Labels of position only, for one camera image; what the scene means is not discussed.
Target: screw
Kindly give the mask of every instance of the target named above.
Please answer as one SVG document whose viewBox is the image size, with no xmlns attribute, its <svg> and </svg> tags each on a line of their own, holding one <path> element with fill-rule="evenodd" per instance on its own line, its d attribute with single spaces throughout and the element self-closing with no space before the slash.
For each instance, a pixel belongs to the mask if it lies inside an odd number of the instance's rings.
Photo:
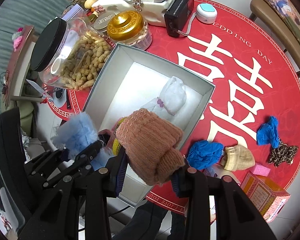
<svg viewBox="0 0 300 240">
<path fill-rule="evenodd" d="M 108 172 L 108 169 L 107 168 L 100 168 L 99 169 L 99 173 L 100 174 L 106 174 Z"/>
<path fill-rule="evenodd" d="M 195 174 L 195 173 L 197 172 L 197 169 L 196 169 L 196 168 L 193 168 L 193 167 L 189 167 L 189 168 L 187 169 L 187 171 L 188 171 L 189 173 L 191 173 L 191 174 Z"/>
<path fill-rule="evenodd" d="M 70 175 L 66 175 L 63 177 L 64 182 L 69 182 L 69 181 L 71 181 L 71 179 L 72 179 L 72 177 Z"/>
<path fill-rule="evenodd" d="M 232 178 L 228 175 L 225 175 L 222 177 L 222 179 L 225 181 L 225 182 L 231 182 L 232 181 Z"/>
</svg>

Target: beige knit hat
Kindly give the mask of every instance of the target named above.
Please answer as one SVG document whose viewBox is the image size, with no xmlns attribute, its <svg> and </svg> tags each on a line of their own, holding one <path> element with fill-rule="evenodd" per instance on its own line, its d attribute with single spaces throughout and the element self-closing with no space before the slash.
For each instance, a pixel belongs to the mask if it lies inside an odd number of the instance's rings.
<svg viewBox="0 0 300 240">
<path fill-rule="evenodd" d="M 185 165 L 175 149 L 182 135 L 180 128 L 144 108 L 126 117 L 116 130 L 131 168 L 150 186 L 166 182 Z"/>
<path fill-rule="evenodd" d="M 242 145 L 225 148 L 226 155 L 220 164 L 228 171 L 242 171 L 254 166 L 256 163 L 252 152 Z"/>
</svg>

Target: open box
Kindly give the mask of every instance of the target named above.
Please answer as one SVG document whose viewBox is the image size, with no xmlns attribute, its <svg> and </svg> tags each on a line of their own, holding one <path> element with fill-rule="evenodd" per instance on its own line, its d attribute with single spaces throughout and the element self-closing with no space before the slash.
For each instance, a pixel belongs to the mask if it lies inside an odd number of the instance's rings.
<svg viewBox="0 0 300 240">
<path fill-rule="evenodd" d="M 111 129 L 124 116 L 159 96 L 172 77 L 180 78 L 186 89 L 186 103 L 171 123 L 180 127 L 180 149 L 205 110 L 215 86 L 193 72 L 146 51 L 117 44 L 102 68 L 83 110 L 98 131 Z M 119 198 L 133 207 L 151 190 L 128 166 Z"/>
</svg>

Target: person's leg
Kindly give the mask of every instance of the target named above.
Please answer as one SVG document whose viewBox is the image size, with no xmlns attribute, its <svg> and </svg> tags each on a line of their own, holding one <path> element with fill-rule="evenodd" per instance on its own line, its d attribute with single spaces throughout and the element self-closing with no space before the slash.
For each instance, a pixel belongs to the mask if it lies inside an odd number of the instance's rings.
<svg viewBox="0 0 300 240">
<path fill-rule="evenodd" d="M 182 240 L 185 233 L 185 217 L 175 212 L 171 212 L 171 230 L 167 240 Z"/>
<path fill-rule="evenodd" d="M 168 210 L 148 201 L 136 209 L 131 221 L 112 239 L 155 240 L 167 212 Z"/>
</svg>

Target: pink eraser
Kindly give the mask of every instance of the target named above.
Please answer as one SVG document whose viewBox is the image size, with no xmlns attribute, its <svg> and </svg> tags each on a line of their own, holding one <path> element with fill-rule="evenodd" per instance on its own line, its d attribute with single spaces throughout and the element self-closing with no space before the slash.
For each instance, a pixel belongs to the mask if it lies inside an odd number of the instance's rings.
<svg viewBox="0 0 300 240">
<path fill-rule="evenodd" d="M 267 177 L 270 173 L 269 168 L 261 165 L 260 163 L 256 163 L 252 168 L 250 168 L 250 171 L 255 175 L 261 175 Z"/>
</svg>

